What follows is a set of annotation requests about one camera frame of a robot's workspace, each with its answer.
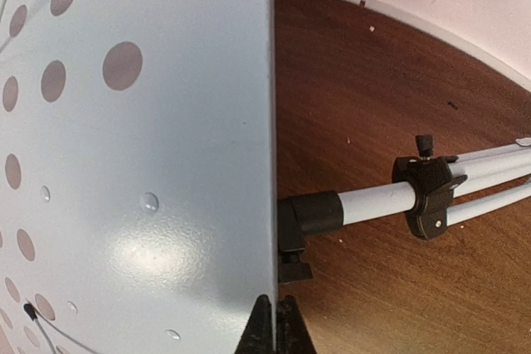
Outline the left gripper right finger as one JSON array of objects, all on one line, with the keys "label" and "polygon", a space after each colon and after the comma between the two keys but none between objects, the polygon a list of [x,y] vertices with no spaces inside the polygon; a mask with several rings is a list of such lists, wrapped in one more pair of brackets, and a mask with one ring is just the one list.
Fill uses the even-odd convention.
[{"label": "left gripper right finger", "polygon": [[277,305],[276,352],[279,354],[317,353],[294,296],[287,295]]}]

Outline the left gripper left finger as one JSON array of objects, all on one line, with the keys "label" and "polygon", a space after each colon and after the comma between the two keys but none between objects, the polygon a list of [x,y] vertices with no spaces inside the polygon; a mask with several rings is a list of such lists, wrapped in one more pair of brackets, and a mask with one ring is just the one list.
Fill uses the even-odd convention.
[{"label": "left gripper left finger", "polygon": [[235,354],[272,354],[274,352],[272,306],[267,295],[257,297]]}]

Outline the white perforated music stand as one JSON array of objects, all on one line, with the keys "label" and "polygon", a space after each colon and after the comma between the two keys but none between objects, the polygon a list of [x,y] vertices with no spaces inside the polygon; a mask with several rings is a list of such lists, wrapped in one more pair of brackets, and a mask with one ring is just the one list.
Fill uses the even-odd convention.
[{"label": "white perforated music stand", "polygon": [[430,239],[530,195],[530,141],[275,189],[273,0],[1,0],[1,350],[234,353],[307,235],[405,212]]}]

